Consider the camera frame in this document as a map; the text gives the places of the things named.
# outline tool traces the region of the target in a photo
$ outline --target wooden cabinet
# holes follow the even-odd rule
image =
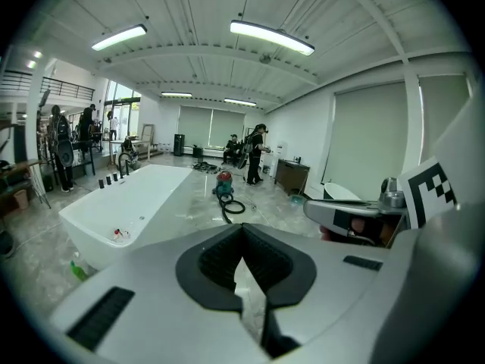
[[[300,191],[303,194],[309,171],[308,166],[279,159],[274,184],[278,182],[288,195]]]

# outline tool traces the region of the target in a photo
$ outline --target white ceiling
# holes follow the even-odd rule
[[[233,19],[283,29],[315,53],[232,34]],[[145,36],[91,49],[103,33],[140,23]],[[435,0],[45,0],[20,38],[151,97],[184,91],[265,110],[379,64],[468,51]],[[269,64],[259,62],[263,54]]]

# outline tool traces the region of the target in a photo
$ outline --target freestanding bathtub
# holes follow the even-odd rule
[[[161,165],[140,168],[62,209],[61,222],[83,258],[103,269],[133,249],[182,234],[191,173]]]

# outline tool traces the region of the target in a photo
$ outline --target plastic bottle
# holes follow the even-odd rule
[[[70,261],[70,269],[73,271],[73,274],[75,274],[77,278],[82,282],[89,278],[88,274],[85,273],[81,267],[75,265],[72,260]]]

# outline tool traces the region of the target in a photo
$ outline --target paper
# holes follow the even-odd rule
[[[455,194],[435,157],[399,177],[411,228],[420,228],[456,204]]]

